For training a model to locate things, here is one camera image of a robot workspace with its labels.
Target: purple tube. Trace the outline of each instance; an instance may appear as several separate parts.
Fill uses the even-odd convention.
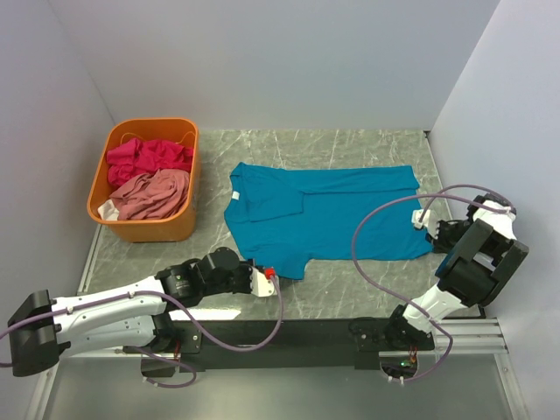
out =
[[[454,190],[455,188],[474,188],[475,190],[481,190],[481,191],[485,191],[487,193],[491,193],[492,195],[498,197],[499,199],[502,199],[502,200],[506,201],[507,205],[510,206],[512,208],[512,210],[515,210],[514,205],[512,204],[512,202],[509,199],[507,199],[506,197],[504,197],[500,193],[498,193],[494,190],[491,190],[490,188],[486,188],[485,186],[474,185],[474,184],[455,184],[455,185],[449,185],[446,188],[442,188],[441,190],[439,190],[437,192],[437,194],[443,194],[446,191]],[[422,222],[424,220],[424,216],[426,215],[426,212],[428,211],[431,204],[434,202],[434,200],[436,198],[437,197],[430,198],[430,201],[428,201],[428,204],[426,204],[426,207],[423,209],[422,214],[420,214],[420,219],[418,221]]]

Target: black mounting base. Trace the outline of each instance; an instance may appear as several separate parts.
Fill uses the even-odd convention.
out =
[[[236,368],[311,368],[354,366],[379,370],[379,352],[408,351],[387,342],[387,318],[285,320],[277,336],[255,352],[236,353],[215,345],[188,321],[175,321],[181,341],[181,360],[197,371]],[[259,343],[274,328],[274,320],[204,321],[214,336],[233,346]],[[417,343],[433,350],[432,337]],[[173,353],[174,346],[165,349]],[[125,352],[134,353],[125,348]]]

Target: orange laundry basket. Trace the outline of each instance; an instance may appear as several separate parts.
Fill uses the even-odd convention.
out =
[[[97,208],[109,199],[115,190],[108,181],[107,151],[128,142],[131,138],[141,141],[161,138],[185,147],[192,147],[192,170],[186,203],[171,217],[161,220],[103,220]],[[97,165],[94,183],[87,201],[87,212],[97,223],[107,225],[121,239],[128,242],[183,241],[194,230],[196,202],[200,182],[199,130],[184,118],[141,118],[121,122],[108,135],[103,154]]]

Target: pink clothing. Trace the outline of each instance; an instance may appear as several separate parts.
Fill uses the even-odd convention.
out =
[[[154,174],[159,169],[180,169],[190,172],[193,149],[168,140],[142,142],[133,138],[107,152],[108,182],[122,186],[141,173]]]
[[[119,221],[165,219],[185,204],[188,187],[188,172],[162,169],[154,175],[136,175],[109,197],[119,211]]]

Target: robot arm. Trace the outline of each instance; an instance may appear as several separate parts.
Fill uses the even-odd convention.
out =
[[[157,291],[186,307],[219,293],[246,293],[258,297],[276,294],[271,281],[251,261],[240,261],[229,248],[218,248],[203,259],[171,266],[139,282],[80,297],[50,299],[47,290],[31,294],[9,321],[9,326],[33,315],[64,313],[29,324],[10,334],[15,376],[34,375],[54,366],[60,356],[107,347],[148,347],[160,352],[172,345],[175,330],[168,312],[175,310],[161,297],[135,296],[135,291]],[[103,303],[103,299],[130,295]],[[99,302],[87,309],[74,307]]]
[[[475,201],[511,210],[491,194]],[[439,322],[456,310],[489,305],[529,253],[529,248],[514,236],[514,213],[494,213],[469,206],[466,220],[436,223],[430,214],[420,222],[421,212],[418,210],[412,216],[415,227],[427,228],[435,252],[446,253],[447,257],[436,270],[437,284],[412,299],[430,318],[412,305],[399,305],[391,315],[386,335],[412,346],[431,332],[431,319]]]
[[[477,197],[476,201],[487,207],[507,209],[505,203],[488,194]],[[430,318],[413,305],[398,305],[388,321],[381,320],[383,327],[373,331],[366,328],[355,334],[358,341],[363,341],[372,340],[373,335],[382,332],[371,343],[360,341],[360,348],[370,352],[387,348],[422,349],[430,342],[433,348],[431,320],[438,322],[458,309],[492,302],[529,252],[515,239],[514,219],[511,212],[497,214],[476,206],[469,206],[467,219],[461,221],[434,221],[430,216],[420,221],[419,213],[413,215],[417,228],[427,228],[434,252],[447,254],[436,271],[438,283],[413,299]],[[47,290],[35,292],[19,307],[9,326],[52,311],[59,311],[60,315],[10,332],[13,374],[34,375],[55,365],[60,356],[107,347],[144,347],[154,353],[169,351],[180,341],[168,313],[175,307],[159,296],[135,295],[135,291],[164,293],[185,307],[193,307],[203,297],[219,293],[273,295],[275,289],[270,276],[274,273],[263,274],[253,262],[240,261],[231,249],[218,248],[201,260],[171,266],[118,289],[56,299],[50,299]],[[115,299],[127,295],[129,298]],[[108,301],[74,309],[103,299]],[[364,322],[380,325],[380,320],[374,318],[358,319],[364,322],[357,324],[354,321],[357,320],[350,322],[351,332],[353,326],[360,329]]]

